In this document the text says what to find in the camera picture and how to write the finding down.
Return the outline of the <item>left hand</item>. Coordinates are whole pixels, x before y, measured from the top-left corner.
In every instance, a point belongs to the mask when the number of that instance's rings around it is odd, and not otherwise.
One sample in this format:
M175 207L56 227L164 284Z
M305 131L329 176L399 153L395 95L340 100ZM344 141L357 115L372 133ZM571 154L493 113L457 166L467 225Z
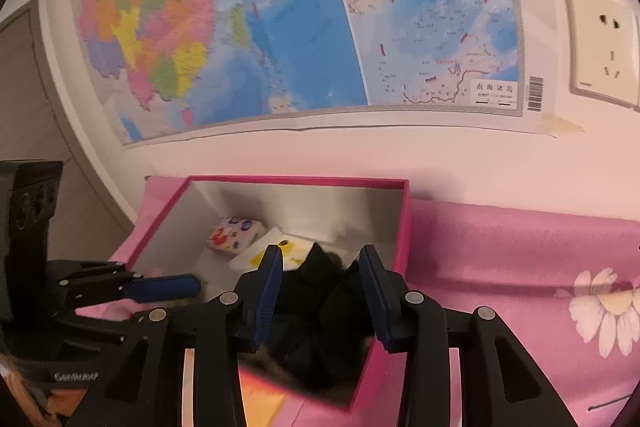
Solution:
M33 426L65 426L87 392L86 389L44 389L29 384L4 355L1 376L11 397Z

